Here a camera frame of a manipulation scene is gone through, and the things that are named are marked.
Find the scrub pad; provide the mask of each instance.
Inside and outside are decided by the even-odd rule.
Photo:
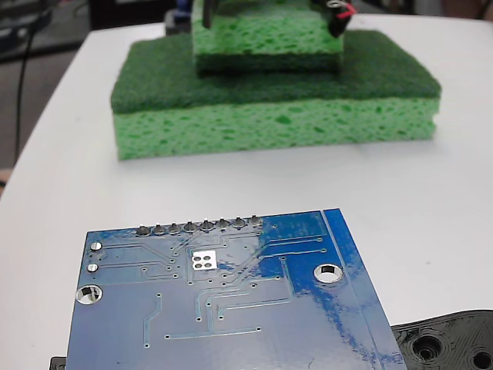
[[[137,42],[112,94],[119,158],[430,139],[435,79],[379,32],[345,37],[340,75],[199,78],[189,35]]]
[[[310,0],[221,0],[206,29],[203,0],[193,4],[193,53],[199,72],[334,71],[344,37],[327,31]]]

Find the blue object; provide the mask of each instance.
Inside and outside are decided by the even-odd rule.
[[[67,370],[406,369],[339,210],[196,226],[88,233]]]

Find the cable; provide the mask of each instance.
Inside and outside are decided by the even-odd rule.
[[[17,102],[16,102],[16,112],[15,112],[15,149],[14,149],[14,164],[17,163],[19,155],[21,153],[21,113],[22,113],[22,90],[24,86],[24,76],[25,76],[25,67],[28,62],[29,53],[31,52],[32,40],[36,34],[39,21],[41,20],[43,14],[42,5],[39,5],[39,13],[36,16],[35,21],[32,23],[32,27],[28,36],[28,43],[25,46],[24,55],[22,57],[21,64],[21,73],[18,79],[17,86]]]

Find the black 3d-printed part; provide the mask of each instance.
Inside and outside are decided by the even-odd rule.
[[[392,327],[408,370],[493,369],[493,311],[466,311]]]
[[[65,370],[65,357],[53,357],[49,364],[49,370]]]

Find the black wire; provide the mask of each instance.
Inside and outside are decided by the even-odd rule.
[[[31,52],[32,40],[36,34],[38,29],[39,21],[41,20],[43,13],[43,8],[40,5],[39,13],[36,16],[35,21],[32,23],[32,27],[29,29],[28,43],[25,46],[24,55],[22,57],[21,64],[21,74],[18,79],[17,86],[17,102],[16,102],[16,114],[15,114],[15,149],[14,149],[14,164],[17,163],[18,157],[21,153],[21,113],[22,113],[22,88],[24,86],[24,76],[25,76],[25,67],[27,65],[29,54]]]
[[[488,9],[490,9],[490,6],[492,3],[493,3],[493,0],[487,0],[483,4],[483,7],[479,11],[478,15],[476,16],[476,19],[485,19],[486,13],[488,12]]]

